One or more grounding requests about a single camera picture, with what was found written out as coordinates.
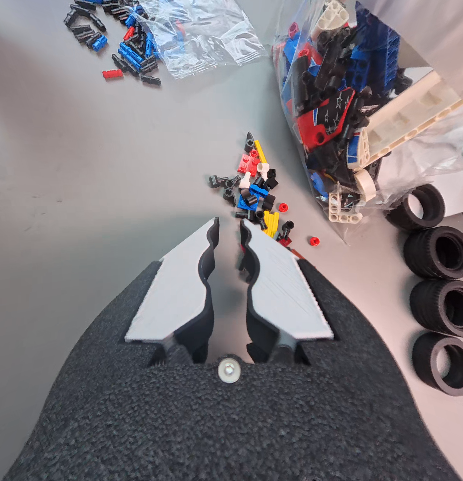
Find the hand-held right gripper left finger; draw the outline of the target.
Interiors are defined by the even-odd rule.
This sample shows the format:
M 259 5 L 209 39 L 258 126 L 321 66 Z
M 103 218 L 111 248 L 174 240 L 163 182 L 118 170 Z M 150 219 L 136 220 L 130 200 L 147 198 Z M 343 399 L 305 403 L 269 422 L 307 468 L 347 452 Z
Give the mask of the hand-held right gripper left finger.
M 150 287 L 124 336 L 127 343 L 185 347 L 202 364 L 214 328 L 208 278 L 215 268 L 219 218 L 214 217 L 158 262 Z

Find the black rubber toy tire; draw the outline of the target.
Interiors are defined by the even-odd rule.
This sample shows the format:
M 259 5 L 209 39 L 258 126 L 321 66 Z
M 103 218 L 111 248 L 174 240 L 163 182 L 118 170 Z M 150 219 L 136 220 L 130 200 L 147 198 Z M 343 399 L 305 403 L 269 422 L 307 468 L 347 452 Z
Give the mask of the black rubber toy tire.
M 421 205 L 422 216 L 412 211 L 409 197 L 415 197 Z M 396 227 L 408 231 L 421 231 L 436 227 L 445 216 L 445 201 L 432 184 L 416 187 L 410 194 L 402 197 L 397 206 L 387 214 L 387 220 Z
M 424 279 L 463 278 L 463 233 L 438 226 L 409 235 L 403 255 L 409 269 Z
M 421 281 L 410 294 L 410 308 L 424 328 L 463 338 L 463 281 Z
M 445 377 L 438 369 L 438 354 L 444 349 L 450 358 Z M 439 333 L 427 332 L 415 341 L 412 363 L 422 382 L 450 396 L 463 396 L 463 341 Z

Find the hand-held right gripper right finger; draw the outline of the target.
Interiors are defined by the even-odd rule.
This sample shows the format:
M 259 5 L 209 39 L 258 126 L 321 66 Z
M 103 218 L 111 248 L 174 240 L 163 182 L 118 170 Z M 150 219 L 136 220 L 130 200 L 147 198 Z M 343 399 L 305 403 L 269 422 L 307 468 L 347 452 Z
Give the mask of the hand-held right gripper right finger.
M 249 275 L 247 289 L 247 351 L 254 362 L 267 362 L 284 346 L 295 357 L 302 341 L 333 340 L 307 279 L 300 258 L 248 220 L 240 224 L 244 248 L 242 266 Z

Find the small clear plastic bag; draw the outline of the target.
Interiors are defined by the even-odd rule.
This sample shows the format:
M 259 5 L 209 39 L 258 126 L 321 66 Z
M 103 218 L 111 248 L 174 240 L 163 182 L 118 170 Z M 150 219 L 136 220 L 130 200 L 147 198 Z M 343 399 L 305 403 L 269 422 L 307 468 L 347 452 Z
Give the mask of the small clear plastic bag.
M 140 1 L 158 55 L 174 79 L 223 65 L 241 66 L 267 51 L 235 1 Z

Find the large bag of toy bricks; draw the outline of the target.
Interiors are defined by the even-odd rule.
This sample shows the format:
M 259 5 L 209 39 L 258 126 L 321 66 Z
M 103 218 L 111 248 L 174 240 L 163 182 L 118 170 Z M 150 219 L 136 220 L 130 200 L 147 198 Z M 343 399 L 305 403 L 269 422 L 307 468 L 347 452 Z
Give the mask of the large bag of toy bricks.
M 439 176 L 463 171 L 463 96 L 421 57 L 402 58 L 411 28 L 429 26 L 427 2 L 405 1 L 408 27 L 377 3 L 284 1 L 272 45 L 312 195 L 342 238 L 421 185 L 444 199 Z M 458 204 L 447 212 L 445 201 L 444 218 Z

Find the pile of black blue pins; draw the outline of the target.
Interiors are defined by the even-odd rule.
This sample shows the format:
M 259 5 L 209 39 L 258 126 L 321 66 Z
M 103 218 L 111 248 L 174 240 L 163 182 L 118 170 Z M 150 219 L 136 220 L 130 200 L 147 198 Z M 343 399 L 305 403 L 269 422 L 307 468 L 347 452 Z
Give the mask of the pile of black blue pins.
M 145 26 L 145 21 L 155 18 L 149 17 L 142 1 L 72 1 L 64 24 L 80 44 L 96 54 L 108 45 L 107 28 L 98 16 L 98 8 L 126 27 L 117 52 L 111 54 L 115 69 L 143 84 L 160 87 L 160 78 L 153 75 L 160 55 L 153 34 Z

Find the pile of small mixed bricks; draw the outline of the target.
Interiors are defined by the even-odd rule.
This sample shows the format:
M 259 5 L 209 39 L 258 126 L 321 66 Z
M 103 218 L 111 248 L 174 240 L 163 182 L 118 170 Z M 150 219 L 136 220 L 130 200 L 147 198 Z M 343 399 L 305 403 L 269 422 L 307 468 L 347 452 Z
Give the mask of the pile of small mixed bricks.
M 234 177 L 211 175 L 207 180 L 212 189 L 223 189 L 222 196 L 235 210 L 234 217 L 258 225 L 263 233 L 290 250 L 299 259 L 304 257 L 290 247 L 293 221 L 280 225 L 280 213 L 275 207 L 272 190 L 277 187 L 276 169 L 266 160 L 263 148 L 251 132 L 247 133 L 244 153 Z

